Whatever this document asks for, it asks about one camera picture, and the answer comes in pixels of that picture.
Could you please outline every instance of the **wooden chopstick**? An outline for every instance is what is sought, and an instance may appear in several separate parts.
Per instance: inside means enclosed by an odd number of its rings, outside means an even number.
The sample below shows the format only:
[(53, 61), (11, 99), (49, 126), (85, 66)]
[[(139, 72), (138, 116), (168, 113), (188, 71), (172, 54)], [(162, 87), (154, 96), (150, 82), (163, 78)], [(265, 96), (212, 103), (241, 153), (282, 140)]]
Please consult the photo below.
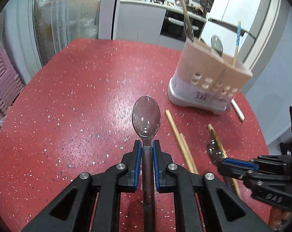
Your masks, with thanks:
[[(218, 144), (218, 148), (222, 152), (224, 158), (226, 158), (227, 157), (226, 151), (224, 150), (223, 145), (221, 143), (221, 140), (219, 139), (218, 135), (216, 134), (214, 127), (211, 124), (208, 124), (207, 129), (208, 129), (209, 133), (212, 133), (214, 135), (216, 142)], [(241, 192), (240, 192), (237, 180), (234, 178), (230, 178), (230, 179), (231, 179), (231, 184), (232, 184), (232, 187), (233, 187), (235, 193), (241, 199)]]
[(196, 173), (198, 174), (198, 170), (196, 168), (196, 165), (193, 161), (193, 158), (192, 158), (192, 155), (190, 153), (190, 150), (189, 150), (189, 147), (188, 147), (188, 144), (185, 140), (185, 137), (184, 135), (181, 133), (179, 133), (177, 127), (176, 127), (176, 124), (174, 122), (174, 119), (171, 115), (171, 112), (170, 110), (166, 110), (165, 111), (165, 115), (166, 115), (166, 118), (168, 120), (168, 122), (170, 123), (170, 126), (171, 126), (171, 129), (173, 131), (173, 134), (174, 134), (174, 137), (178, 143), (178, 147), (184, 157), (184, 160), (186, 162), (186, 165), (187, 165), (187, 168), (189, 170), (190, 173)]

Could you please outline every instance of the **oven handle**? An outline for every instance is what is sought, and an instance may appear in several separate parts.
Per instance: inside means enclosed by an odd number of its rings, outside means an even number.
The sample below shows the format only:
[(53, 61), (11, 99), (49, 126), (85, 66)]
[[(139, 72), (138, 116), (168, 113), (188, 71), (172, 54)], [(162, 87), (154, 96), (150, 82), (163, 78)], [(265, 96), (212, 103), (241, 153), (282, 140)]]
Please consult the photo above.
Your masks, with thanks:
[[(180, 21), (180, 20), (177, 20), (177, 19), (174, 19), (174, 18), (171, 18), (171, 17), (164, 17), (164, 18), (168, 19), (168, 21), (173, 23), (173, 24), (176, 24), (176, 25), (179, 25), (179, 26), (184, 26), (184, 22), (183, 21)], [(192, 29), (194, 31), (198, 31), (199, 27), (192, 25)]]

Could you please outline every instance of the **speckled tabletop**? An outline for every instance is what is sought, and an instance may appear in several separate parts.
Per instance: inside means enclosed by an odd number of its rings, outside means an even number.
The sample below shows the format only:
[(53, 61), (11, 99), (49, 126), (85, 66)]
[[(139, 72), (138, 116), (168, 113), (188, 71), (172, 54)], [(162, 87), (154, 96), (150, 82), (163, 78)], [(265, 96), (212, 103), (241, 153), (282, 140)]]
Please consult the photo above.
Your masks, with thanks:
[[(0, 131), (0, 215), (12, 232), (20, 231), (81, 172), (104, 172), (132, 150), (137, 135), (131, 111), (142, 95), (157, 100), (162, 124), (155, 139), (173, 161), (183, 165), (170, 126), (170, 109), (184, 133), (200, 174), (218, 175), (206, 154), (212, 123), (230, 157), (256, 158), (267, 147), (248, 102), (236, 101), (246, 121), (232, 109), (221, 116), (172, 105), (166, 91), (180, 52), (128, 41), (76, 40), (58, 53), (25, 87)], [(243, 200), (264, 221), (269, 206)], [(120, 232), (143, 231), (142, 192), (122, 194)], [(156, 229), (173, 231), (172, 194), (155, 194)]]

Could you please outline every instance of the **spoon in utensil holder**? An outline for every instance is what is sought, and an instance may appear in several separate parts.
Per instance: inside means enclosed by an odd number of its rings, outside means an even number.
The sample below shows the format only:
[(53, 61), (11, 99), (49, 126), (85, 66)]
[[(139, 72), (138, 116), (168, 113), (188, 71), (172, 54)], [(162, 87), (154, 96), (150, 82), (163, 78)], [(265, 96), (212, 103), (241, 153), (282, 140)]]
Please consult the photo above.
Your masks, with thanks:
[(132, 124), (142, 139), (142, 184), (144, 232), (155, 231), (155, 186), (153, 180), (153, 148), (151, 140), (159, 130), (161, 122), (157, 102), (149, 97), (140, 97), (132, 111)]

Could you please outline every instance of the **spoon handle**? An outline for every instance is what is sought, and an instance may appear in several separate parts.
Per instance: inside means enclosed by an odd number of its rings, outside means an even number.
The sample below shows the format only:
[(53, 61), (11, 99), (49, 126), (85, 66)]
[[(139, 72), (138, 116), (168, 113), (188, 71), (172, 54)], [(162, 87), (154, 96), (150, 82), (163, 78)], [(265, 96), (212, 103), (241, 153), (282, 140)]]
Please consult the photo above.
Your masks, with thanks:
[(153, 149), (142, 148), (144, 232), (155, 231), (155, 186), (153, 181)]

